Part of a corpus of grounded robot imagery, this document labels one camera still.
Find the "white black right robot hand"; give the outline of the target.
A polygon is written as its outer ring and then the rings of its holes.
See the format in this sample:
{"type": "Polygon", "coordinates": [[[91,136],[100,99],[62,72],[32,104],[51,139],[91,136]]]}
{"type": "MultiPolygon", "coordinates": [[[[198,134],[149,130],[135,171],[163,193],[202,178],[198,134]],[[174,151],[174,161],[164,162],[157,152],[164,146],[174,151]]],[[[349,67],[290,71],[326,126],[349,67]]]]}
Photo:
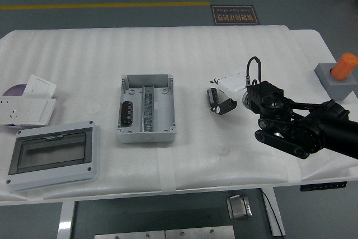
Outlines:
{"type": "Polygon", "coordinates": [[[218,89],[211,87],[207,90],[211,112],[224,115],[234,110],[239,102],[245,102],[247,85],[244,75],[234,74],[224,78],[215,78],[212,83],[216,84],[218,89]]]}

